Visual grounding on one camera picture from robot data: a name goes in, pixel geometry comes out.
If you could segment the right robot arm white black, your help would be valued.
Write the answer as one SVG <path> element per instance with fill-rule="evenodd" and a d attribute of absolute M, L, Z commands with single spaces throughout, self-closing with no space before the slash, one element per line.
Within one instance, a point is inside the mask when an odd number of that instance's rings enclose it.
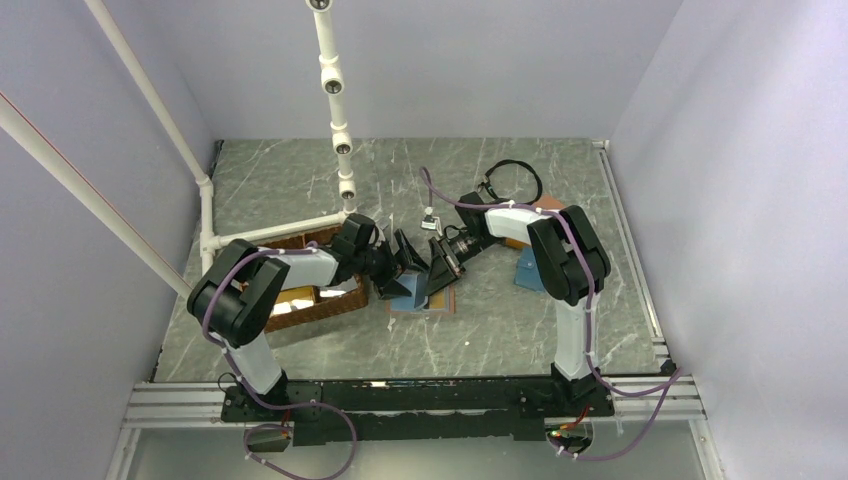
<path fill-rule="evenodd" d="M 476 193 L 462 197 L 455 209 L 464 222 L 458 233 L 428 239 L 427 293 L 457 282 L 468 260 L 501 240 L 530 246 L 556 312 L 551 401 L 564 415 L 578 413 L 600 389 L 594 300 L 611 273 L 609 256 L 586 212 L 577 205 L 550 210 L 514 201 L 484 204 Z"/>

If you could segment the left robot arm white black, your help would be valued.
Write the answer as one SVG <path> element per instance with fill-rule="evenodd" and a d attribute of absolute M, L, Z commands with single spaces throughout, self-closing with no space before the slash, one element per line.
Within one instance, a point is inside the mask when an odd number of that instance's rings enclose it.
<path fill-rule="evenodd" d="M 371 280 L 380 298 L 402 298 L 411 293 L 401 275 L 428 269 L 402 231 L 386 239 L 371 218 L 352 214 L 325 244 L 272 249 L 232 241 L 194 286 L 186 309 L 250 391 L 248 407 L 272 420 L 286 409 L 287 376 L 264 330 L 282 291 L 338 286 L 359 275 Z"/>

